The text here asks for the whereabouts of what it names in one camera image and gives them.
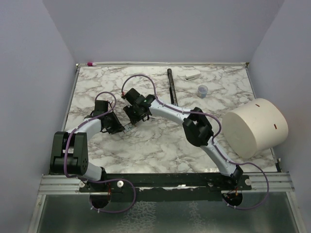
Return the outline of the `white stapler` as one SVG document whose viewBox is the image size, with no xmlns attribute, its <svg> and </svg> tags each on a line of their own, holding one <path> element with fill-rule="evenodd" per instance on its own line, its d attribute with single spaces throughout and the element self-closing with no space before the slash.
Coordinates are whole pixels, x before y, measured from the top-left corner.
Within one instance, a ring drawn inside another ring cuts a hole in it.
<svg viewBox="0 0 311 233">
<path fill-rule="evenodd" d="M 191 80 L 195 80 L 201 77 L 201 72 L 200 71 L 192 71 L 190 73 L 186 73 L 185 74 L 185 81 L 191 81 Z"/>
</svg>

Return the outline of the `staple box tray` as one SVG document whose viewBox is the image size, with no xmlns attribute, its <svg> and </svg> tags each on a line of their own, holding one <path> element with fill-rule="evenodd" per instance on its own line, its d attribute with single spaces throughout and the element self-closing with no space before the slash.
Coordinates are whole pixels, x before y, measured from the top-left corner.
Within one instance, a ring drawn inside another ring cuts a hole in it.
<svg viewBox="0 0 311 233">
<path fill-rule="evenodd" d="M 128 123 L 128 124 L 124 125 L 123 132 L 127 133 L 127 132 L 131 131 L 134 128 L 135 128 L 135 125 L 133 125 L 132 123 Z"/>
</svg>

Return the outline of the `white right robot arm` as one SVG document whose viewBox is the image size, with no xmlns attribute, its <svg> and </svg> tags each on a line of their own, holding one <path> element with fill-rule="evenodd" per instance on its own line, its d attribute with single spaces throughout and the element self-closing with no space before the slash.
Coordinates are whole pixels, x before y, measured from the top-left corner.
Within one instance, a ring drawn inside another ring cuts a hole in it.
<svg viewBox="0 0 311 233">
<path fill-rule="evenodd" d="M 133 88 L 122 94 L 122 98 L 129 103 L 123 109 L 132 124 L 148 120 L 149 116 L 158 116 L 181 125 L 187 141 L 195 147 L 200 147 L 215 163 L 227 189 L 234 190 L 241 184 L 243 170 L 231 161 L 216 141 L 212 125 L 200 108 L 190 110 L 164 104 L 154 95 L 144 97 Z"/>
</svg>

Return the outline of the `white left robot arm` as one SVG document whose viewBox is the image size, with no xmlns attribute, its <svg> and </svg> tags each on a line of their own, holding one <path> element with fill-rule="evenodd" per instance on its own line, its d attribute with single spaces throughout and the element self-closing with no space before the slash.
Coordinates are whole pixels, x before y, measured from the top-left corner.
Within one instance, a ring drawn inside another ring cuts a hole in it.
<svg viewBox="0 0 311 233">
<path fill-rule="evenodd" d="M 97 133 L 116 134 L 124 130 L 111 103 L 106 100 L 95 100 L 94 110 L 85 117 L 83 125 L 67 132 L 56 132 L 53 137 L 50 172 L 67 174 L 91 180 L 90 185 L 100 192 L 106 189 L 105 170 L 88 161 L 88 140 Z"/>
</svg>

